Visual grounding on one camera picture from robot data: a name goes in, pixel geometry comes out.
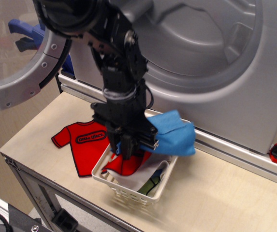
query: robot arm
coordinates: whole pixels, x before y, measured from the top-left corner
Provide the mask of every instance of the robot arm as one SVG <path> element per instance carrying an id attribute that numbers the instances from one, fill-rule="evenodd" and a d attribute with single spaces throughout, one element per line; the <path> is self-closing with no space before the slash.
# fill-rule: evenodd
<path id="1" fill-rule="evenodd" d="M 54 33 L 87 43 L 103 76 L 107 103 L 93 103 L 94 120 L 105 125 L 114 152 L 124 159 L 140 145 L 155 149 L 157 129 L 146 119 L 142 56 L 131 22 L 108 0 L 33 0 L 43 23 Z"/>

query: plastic laundry basket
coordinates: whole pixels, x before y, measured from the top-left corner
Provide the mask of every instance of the plastic laundry basket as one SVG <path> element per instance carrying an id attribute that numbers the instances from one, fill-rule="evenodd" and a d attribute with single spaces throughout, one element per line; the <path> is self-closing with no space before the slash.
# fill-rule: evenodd
<path id="1" fill-rule="evenodd" d="M 143 205 L 149 205 L 159 201 L 178 157 L 177 156 L 172 157 L 171 161 L 169 162 L 169 166 L 164 176 L 162 177 L 160 183 L 157 184 L 155 189 L 152 191 L 154 192 L 153 196 L 146 196 L 139 192 L 133 191 L 131 189 L 128 189 L 119 185 L 118 182 L 108 172 L 105 174 L 102 174 L 102 168 L 108 162 L 112 161 L 112 158 L 111 158 L 112 154 L 113 153 L 111 152 L 111 147 L 109 145 L 105 150 L 105 152 L 103 153 L 100 160 L 98 161 L 98 163 L 95 165 L 94 169 L 92 170 L 92 177 L 95 180 L 98 180 L 100 182 L 107 184 L 116 194 L 120 195 L 121 197 L 131 199 Z"/>

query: table surface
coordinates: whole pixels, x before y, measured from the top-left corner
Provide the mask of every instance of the table surface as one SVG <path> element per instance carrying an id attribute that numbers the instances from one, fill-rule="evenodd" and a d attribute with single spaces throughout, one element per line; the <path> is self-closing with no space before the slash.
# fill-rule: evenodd
<path id="1" fill-rule="evenodd" d="M 200 150 L 178 158 L 161 199 L 149 206 L 79 178 L 70 146 L 59 149 L 50 138 L 92 114 L 89 102 L 63 92 L 0 152 L 143 231 L 277 231 L 277 183 Z"/>

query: printed logo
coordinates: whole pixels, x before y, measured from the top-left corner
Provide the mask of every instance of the printed logo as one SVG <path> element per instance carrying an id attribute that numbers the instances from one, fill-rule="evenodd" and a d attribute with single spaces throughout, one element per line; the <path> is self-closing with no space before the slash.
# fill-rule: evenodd
<path id="1" fill-rule="evenodd" d="M 94 142 L 103 140 L 107 137 L 106 131 L 98 130 L 89 134 L 80 135 L 76 138 L 76 143 L 78 144 L 84 144 L 87 142 Z"/>

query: black wire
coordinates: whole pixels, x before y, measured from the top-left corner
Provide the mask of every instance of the black wire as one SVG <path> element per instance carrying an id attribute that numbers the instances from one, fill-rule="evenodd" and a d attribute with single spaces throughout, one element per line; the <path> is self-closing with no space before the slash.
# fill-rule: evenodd
<path id="1" fill-rule="evenodd" d="M 151 90 L 149 89 L 149 87 L 147 85 L 145 85 L 146 89 L 148 90 L 148 92 L 150 93 L 151 95 L 151 100 L 150 100 L 150 103 L 149 105 L 147 106 L 147 109 L 150 109 L 152 106 L 153 106 L 153 103 L 154 103 L 154 99 L 153 99 L 153 95 L 152 95 L 152 92 Z"/>
<path id="2" fill-rule="evenodd" d="M 9 225 L 6 218 L 4 218 L 1 214 L 0 214 L 0 220 L 4 223 L 4 226 L 6 228 L 6 232 L 13 232 L 12 227 Z"/>

